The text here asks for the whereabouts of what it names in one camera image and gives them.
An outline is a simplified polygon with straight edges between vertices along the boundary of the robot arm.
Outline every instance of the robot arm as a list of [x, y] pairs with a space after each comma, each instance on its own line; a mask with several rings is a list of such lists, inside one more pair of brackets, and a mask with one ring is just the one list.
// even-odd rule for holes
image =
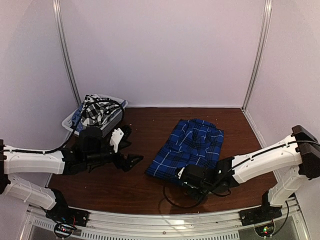
[[225, 192], [259, 175], [291, 166], [282, 179], [263, 194], [261, 206], [240, 211], [243, 226], [281, 217], [281, 208], [288, 197], [308, 180], [320, 177], [318, 140], [300, 125], [292, 131], [272, 146], [219, 160], [215, 169], [188, 165], [177, 170], [177, 177], [205, 196]]
[[88, 127], [80, 132], [79, 139], [71, 148], [61, 148], [52, 153], [5, 146], [3, 140], [0, 140], [0, 194], [40, 206], [46, 210], [47, 217], [54, 221], [71, 219], [73, 223], [75, 219], [78, 226], [85, 226], [87, 211], [69, 208], [60, 191], [38, 186], [15, 173], [74, 175], [107, 163], [114, 163], [118, 169], [127, 172], [140, 162], [143, 156], [129, 154], [124, 157], [119, 152], [131, 144], [127, 141], [131, 133], [130, 127], [125, 126], [122, 130], [114, 130], [110, 141], [105, 143], [99, 128]]

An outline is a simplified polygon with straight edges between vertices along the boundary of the folded shirt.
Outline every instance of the folded shirt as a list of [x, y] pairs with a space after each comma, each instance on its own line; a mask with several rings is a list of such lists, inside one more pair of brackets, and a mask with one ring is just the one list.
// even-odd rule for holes
[[174, 177], [177, 168], [197, 165], [214, 169], [223, 141], [224, 132], [210, 122], [180, 120], [145, 173], [182, 185]]

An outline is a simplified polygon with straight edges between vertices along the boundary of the white wall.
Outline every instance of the white wall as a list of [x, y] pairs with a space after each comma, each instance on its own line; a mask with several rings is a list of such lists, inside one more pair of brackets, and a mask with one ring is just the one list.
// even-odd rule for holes
[[[52, 0], [0, 3], [0, 138], [21, 148], [62, 143], [76, 107], [64, 67]], [[43, 185], [48, 174], [24, 174]], [[18, 238], [27, 204], [0, 195], [0, 239]]]
[[131, 106], [240, 107], [264, 0], [65, 0], [66, 41], [80, 95]]
[[[267, 145], [302, 125], [320, 138], [320, 1], [273, 1], [258, 79], [248, 106]], [[297, 192], [313, 240], [320, 234], [320, 179]]]

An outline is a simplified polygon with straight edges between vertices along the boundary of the metal track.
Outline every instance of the metal track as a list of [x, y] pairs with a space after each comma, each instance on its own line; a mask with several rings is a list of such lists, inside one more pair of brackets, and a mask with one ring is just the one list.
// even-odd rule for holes
[[258, 44], [258, 49], [257, 49], [255, 60], [254, 60], [249, 87], [246, 92], [245, 99], [242, 106], [243, 111], [246, 111], [248, 107], [248, 104], [252, 95], [252, 91], [254, 89], [254, 86], [258, 77], [259, 68], [262, 62], [263, 52], [265, 49], [267, 36], [269, 32], [271, 14], [272, 14], [272, 0], [265, 0], [259, 44]]
[[71, 85], [71, 90], [74, 96], [74, 99], [76, 101], [76, 104], [78, 106], [81, 105], [81, 98], [79, 95], [79, 91], [77, 88], [74, 72], [72, 70], [71, 62], [70, 62], [70, 57], [69, 57], [69, 52], [67, 48], [67, 42], [66, 42], [66, 37], [65, 37], [65, 31], [64, 31], [64, 25], [62, 21], [62, 15], [61, 15], [61, 9], [60, 9], [60, 0], [53, 0], [53, 12], [54, 12], [54, 17], [55, 17], [55, 22], [58, 30], [58, 35], [59, 35], [59, 40], [60, 40], [60, 46], [62, 50], [62, 56], [63, 56], [63, 61], [64, 61], [64, 66], [66, 69], [66, 73]]
[[[289, 215], [296, 220], [299, 239], [307, 240], [308, 232], [295, 197], [288, 200]], [[87, 227], [78, 227], [72, 236], [84, 240], [238, 240], [239, 231], [252, 228], [242, 226], [239, 211], [242, 209], [173, 215], [119, 214], [89, 210]], [[286, 217], [286, 205], [282, 218]], [[52, 233], [55, 223], [44, 212], [29, 206], [21, 240], [29, 239], [35, 227]]]

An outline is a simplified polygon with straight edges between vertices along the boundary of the white plastic basket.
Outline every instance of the white plastic basket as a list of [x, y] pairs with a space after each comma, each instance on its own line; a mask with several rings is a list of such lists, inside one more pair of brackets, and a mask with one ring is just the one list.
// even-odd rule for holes
[[[111, 100], [117, 101], [118, 103], [123, 103], [123, 101], [125, 101], [124, 99], [121, 98], [117, 98], [114, 96], [108, 96], [108, 95], [103, 95], [103, 94], [98, 94], [101, 98], [110, 98]], [[128, 102], [125, 101], [123, 108], [125, 109], [128, 105]], [[65, 120], [62, 121], [62, 127], [64, 127], [65, 129], [67, 129], [68, 131], [72, 132], [73, 129], [71, 128], [73, 125], [72, 122], [72, 116], [74, 115], [74, 113], [77, 111], [74, 110], [69, 116], [66, 117]], [[105, 137], [112, 129], [114, 129], [114, 127], [120, 122], [122, 118], [122, 111], [118, 111], [104, 126], [101, 127], [102, 130], [102, 136]], [[75, 131], [74, 135], [79, 136], [79, 132]]]

